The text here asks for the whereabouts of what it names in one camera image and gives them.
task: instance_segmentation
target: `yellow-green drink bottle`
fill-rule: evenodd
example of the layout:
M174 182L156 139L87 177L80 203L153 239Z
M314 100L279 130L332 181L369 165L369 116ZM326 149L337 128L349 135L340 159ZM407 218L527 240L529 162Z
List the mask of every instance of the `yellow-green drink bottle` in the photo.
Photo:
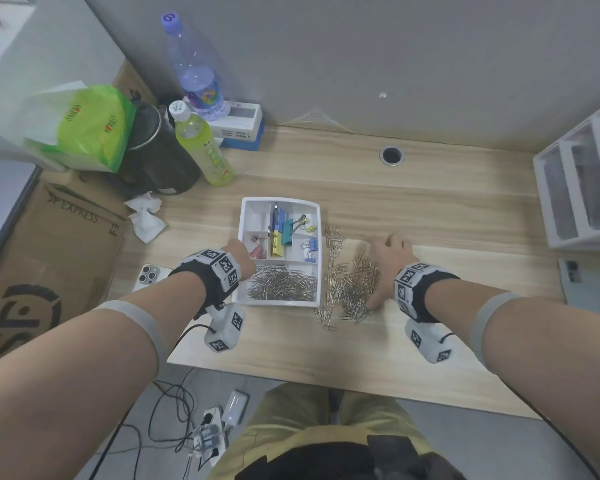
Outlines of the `yellow-green drink bottle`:
M176 137L195 160L211 185L222 187L233 179L233 169L215 144L209 123L193 114L184 101L174 101L168 110L176 120Z

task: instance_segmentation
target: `person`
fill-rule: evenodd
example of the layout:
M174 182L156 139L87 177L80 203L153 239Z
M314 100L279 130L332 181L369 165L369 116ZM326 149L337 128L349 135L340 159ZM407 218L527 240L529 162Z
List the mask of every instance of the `person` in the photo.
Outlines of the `person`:
M367 306L377 308L418 259L395 234L370 244L380 277ZM242 280L255 272L240 241L222 251L240 266ZM440 276L429 280L418 314L471 344L476 316L504 290ZM207 293L199 274L179 272L121 300L151 315L172 349ZM481 345L490 371L600 462L600 315L538 298L509 299L494 308ZM143 327L101 308L0 359L0 478L72 479L159 363ZM209 478L462 478L392 399L344 392L339 425L327 425L328 407L323 388L272 390Z

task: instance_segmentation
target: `wooden table top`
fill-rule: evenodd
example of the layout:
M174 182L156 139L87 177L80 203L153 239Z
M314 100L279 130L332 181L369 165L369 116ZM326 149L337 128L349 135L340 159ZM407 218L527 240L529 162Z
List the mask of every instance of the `wooden table top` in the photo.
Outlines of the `wooden table top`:
M400 166L379 160L388 144L404 151ZM366 246L363 236L398 232L423 261L466 280L562 300L531 154L288 127L268 128L259 152L224 153L235 181L223 188L200 181L162 196L167 229L150 244L129 235L109 299L128 293L145 263L176 267L237 237L243 197L275 196L320 205L323 224L347 238L338 262ZM214 353L203 333L190 333L169 362L536 417L456 337L447 339L457 344L451 359L426 362L405 322L393 301L357 326L332 319L336 331L324 330L311 308L248 307L235 349Z

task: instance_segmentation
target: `grey floor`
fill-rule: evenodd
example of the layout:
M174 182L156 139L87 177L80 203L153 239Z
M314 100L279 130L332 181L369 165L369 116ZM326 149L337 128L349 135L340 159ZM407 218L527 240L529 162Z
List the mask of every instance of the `grey floor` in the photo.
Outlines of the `grey floor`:
M189 372L188 367L167 365L160 372L160 379L180 383ZM195 397L193 418L199 424L202 412L216 404L224 406L233 389L250 395L245 417L238 428L229 432L231 440L241 430L255 411L262 395L280 384L270 379L228 374L225 372L195 369L184 382L186 389ZM176 442L155 443L147 436L149 417L160 397L154 385L140 396L126 420L142 433L144 445L175 446ZM183 436L184 424L176 416L176 401L165 397L156 410L153 420L154 438L178 438ZM465 410L438 404L417 403L400 400L400 405L411 415L413 422L431 445L446 457L469 480L589 480L592 478L580 460L542 421L510 417L494 413ZM136 432L122 428L112 451L134 448L138 445ZM188 451L174 452L170 449L143 448L138 462L136 480L181 479L188 462ZM109 454L97 475L97 480L133 480L137 450ZM77 476L87 480L98 459L95 455ZM197 460L188 480L203 480L210 471L205 465L197 472Z

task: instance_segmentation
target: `white smartphone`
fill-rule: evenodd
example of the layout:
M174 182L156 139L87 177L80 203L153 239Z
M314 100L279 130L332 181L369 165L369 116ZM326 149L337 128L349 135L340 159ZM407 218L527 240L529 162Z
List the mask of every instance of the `white smartphone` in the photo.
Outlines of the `white smartphone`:
M155 266L154 264L145 264L140 270L140 275L135 281L133 291L141 290L147 286L154 285L158 281L162 281L173 271L170 267Z

